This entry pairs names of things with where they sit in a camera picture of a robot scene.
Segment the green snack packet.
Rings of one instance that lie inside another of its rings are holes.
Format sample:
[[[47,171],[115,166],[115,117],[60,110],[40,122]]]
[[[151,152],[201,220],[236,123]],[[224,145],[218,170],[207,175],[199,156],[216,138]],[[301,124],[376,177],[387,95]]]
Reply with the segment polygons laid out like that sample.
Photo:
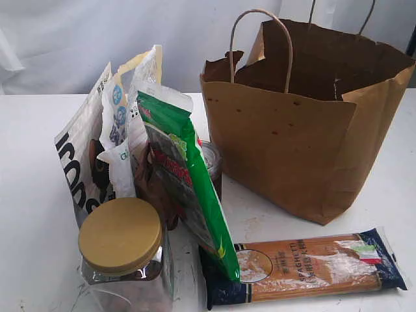
[[[141,90],[136,98],[155,173],[178,215],[225,276],[239,281],[240,266],[228,224],[190,119],[191,97],[174,90],[168,96]]]

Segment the brown snack pouch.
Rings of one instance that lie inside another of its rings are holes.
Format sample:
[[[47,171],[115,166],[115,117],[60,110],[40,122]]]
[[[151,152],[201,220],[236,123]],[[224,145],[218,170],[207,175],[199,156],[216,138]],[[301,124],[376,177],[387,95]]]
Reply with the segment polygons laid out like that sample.
[[[137,166],[134,169],[136,194],[157,210],[168,231],[174,230],[179,222],[177,203],[168,194],[162,179],[156,174],[150,144],[146,143],[137,155]]]

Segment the brown paper shopping bag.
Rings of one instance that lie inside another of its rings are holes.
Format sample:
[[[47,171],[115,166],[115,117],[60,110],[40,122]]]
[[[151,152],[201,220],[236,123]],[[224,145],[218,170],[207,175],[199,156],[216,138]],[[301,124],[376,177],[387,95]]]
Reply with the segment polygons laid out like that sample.
[[[224,172],[294,216],[325,225],[358,196],[415,61],[361,33],[311,22],[262,22],[242,51],[200,76]]]

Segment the white black lettered snack bag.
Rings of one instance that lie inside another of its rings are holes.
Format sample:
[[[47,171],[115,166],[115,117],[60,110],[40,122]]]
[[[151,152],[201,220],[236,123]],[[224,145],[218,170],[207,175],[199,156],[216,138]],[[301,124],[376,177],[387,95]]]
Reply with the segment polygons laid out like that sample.
[[[99,141],[103,126],[102,92],[111,77],[111,64],[107,64],[81,107],[54,141],[78,226],[96,207],[114,197],[109,164],[98,159],[104,151]]]

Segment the brown can with pull tab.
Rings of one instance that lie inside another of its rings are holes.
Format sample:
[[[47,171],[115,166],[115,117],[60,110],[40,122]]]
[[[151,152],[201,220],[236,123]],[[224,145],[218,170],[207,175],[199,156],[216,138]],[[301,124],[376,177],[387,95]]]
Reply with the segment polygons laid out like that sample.
[[[216,146],[203,141],[201,150],[207,171],[211,177],[219,200],[222,200],[222,156]]]

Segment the white blue printed pouch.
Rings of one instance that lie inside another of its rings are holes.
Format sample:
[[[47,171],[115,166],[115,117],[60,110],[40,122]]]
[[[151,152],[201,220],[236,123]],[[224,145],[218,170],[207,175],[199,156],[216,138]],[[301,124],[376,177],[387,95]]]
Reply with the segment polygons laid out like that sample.
[[[137,162],[131,160],[131,152],[142,150],[147,141],[136,101],[138,85],[161,82],[162,59],[162,46],[154,45],[120,65],[104,87],[99,138],[104,151],[97,158],[109,165],[112,199],[136,196],[133,176]]]

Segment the clear jar with gold lid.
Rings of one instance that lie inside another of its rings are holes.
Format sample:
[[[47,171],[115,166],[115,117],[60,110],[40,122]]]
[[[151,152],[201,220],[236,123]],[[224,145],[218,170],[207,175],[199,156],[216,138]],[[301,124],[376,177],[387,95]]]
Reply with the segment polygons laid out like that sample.
[[[101,311],[171,311],[170,241],[156,210],[138,198],[94,209],[78,236],[81,275]]]

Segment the spaghetti package blue and orange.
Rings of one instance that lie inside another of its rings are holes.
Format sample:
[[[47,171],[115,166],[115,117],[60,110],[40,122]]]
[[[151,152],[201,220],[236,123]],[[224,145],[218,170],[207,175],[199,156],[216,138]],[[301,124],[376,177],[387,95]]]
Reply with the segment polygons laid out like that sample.
[[[199,250],[208,309],[308,296],[407,290],[380,228],[361,233],[235,245],[240,280],[223,275]]]

